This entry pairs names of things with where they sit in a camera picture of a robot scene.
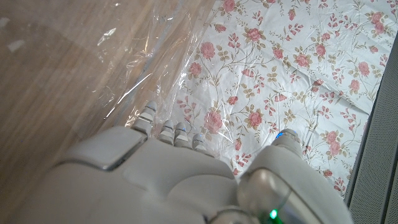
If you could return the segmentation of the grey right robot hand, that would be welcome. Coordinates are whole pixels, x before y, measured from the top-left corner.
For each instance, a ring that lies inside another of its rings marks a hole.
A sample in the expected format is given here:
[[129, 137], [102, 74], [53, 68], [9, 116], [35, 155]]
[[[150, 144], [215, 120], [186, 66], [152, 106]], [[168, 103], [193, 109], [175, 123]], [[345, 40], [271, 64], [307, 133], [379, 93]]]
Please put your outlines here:
[[131, 128], [113, 127], [69, 149], [10, 223], [351, 223], [348, 207], [282, 130], [236, 179], [200, 135], [164, 123], [151, 138], [151, 101]]

